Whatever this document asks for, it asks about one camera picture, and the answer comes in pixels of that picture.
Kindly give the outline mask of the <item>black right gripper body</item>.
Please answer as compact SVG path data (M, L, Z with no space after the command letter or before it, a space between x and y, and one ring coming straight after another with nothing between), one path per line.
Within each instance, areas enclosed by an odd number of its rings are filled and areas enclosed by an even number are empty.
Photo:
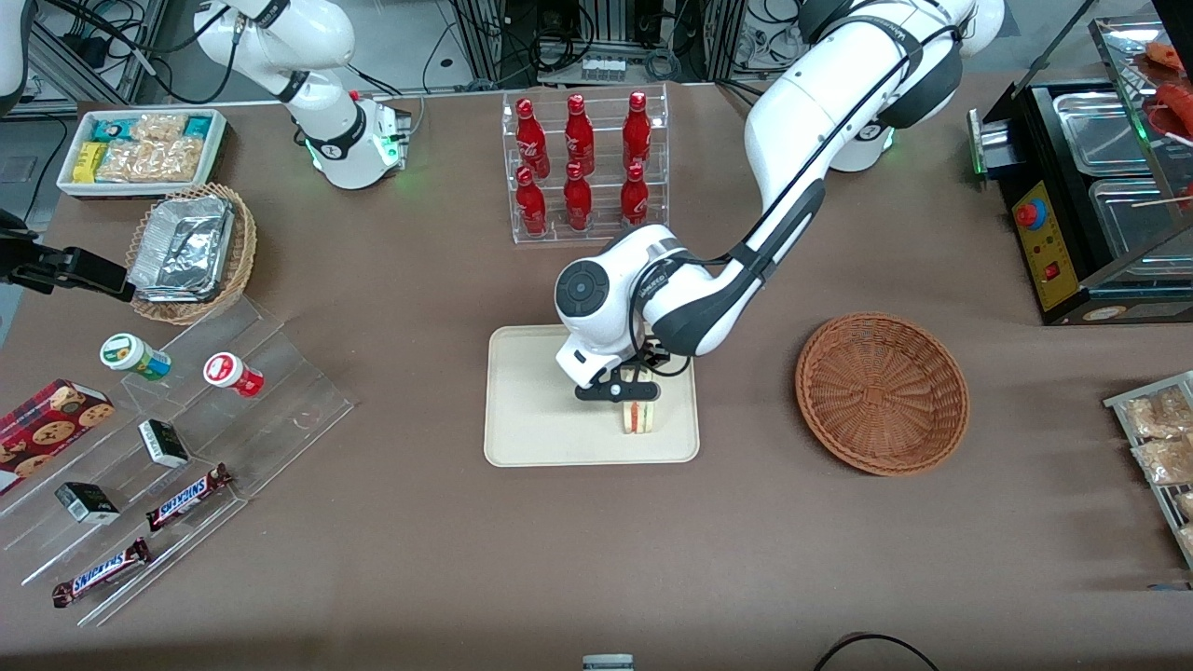
M1 213L1 281L4 284L21 287L31 293L43 293L44 287L33 281L18 279L16 271L41 259L35 245L35 233L26 228L21 218L4 210Z

